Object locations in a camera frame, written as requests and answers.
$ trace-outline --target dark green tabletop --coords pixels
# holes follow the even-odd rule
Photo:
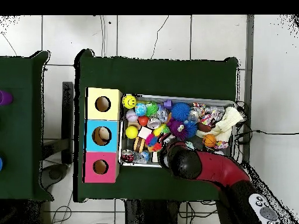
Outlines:
[[[48,52],[30,58],[0,57],[0,89],[13,103],[0,106],[0,198],[51,200],[39,184],[43,65]]]
[[[83,183],[85,88],[118,89],[122,93],[232,100],[236,94],[238,61],[171,61],[167,59],[98,58],[90,50],[75,60],[74,189],[77,200],[85,198],[128,198],[158,200],[216,200],[218,192],[207,182],[176,179],[164,169],[122,166],[114,184]]]

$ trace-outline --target cable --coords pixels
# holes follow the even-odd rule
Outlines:
[[[155,53],[156,43],[157,43],[157,41],[158,41],[158,32],[163,28],[163,26],[164,26],[165,22],[167,21],[168,17],[169,17],[169,15],[167,16],[167,18],[166,18],[166,20],[164,21],[163,25],[162,25],[162,26],[160,27],[160,29],[157,31],[157,39],[156,39],[156,42],[155,42],[154,50],[153,50],[153,52],[152,52],[152,56],[154,56],[154,53]]]

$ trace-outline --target blue spiky ball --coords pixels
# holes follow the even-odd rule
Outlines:
[[[171,109],[171,116],[181,122],[184,122],[188,119],[191,108],[187,103],[177,102],[173,105]]]

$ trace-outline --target basketball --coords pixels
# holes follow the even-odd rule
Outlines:
[[[209,147],[209,148],[212,148],[215,146],[216,144],[216,138],[214,135],[212,134],[208,134],[208,135],[205,135],[203,137],[203,144],[206,146],[206,147]]]

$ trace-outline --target plush toy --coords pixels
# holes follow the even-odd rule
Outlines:
[[[184,141],[187,137],[187,131],[185,130],[183,122],[171,118],[167,123],[167,126],[171,130],[171,133],[178,137],[181,141]]]
[[[188,119],[190,113],[190,107],[187,103],[177,102],[171,109],[172,117],[178,121],[184,122]]]
[[[197,123],[196,122],[186,120],[186,121],[184,121],[184,126],[187,131],[186,138],[191,138],[191,137],[195,136],[196,131],[197,131]]]

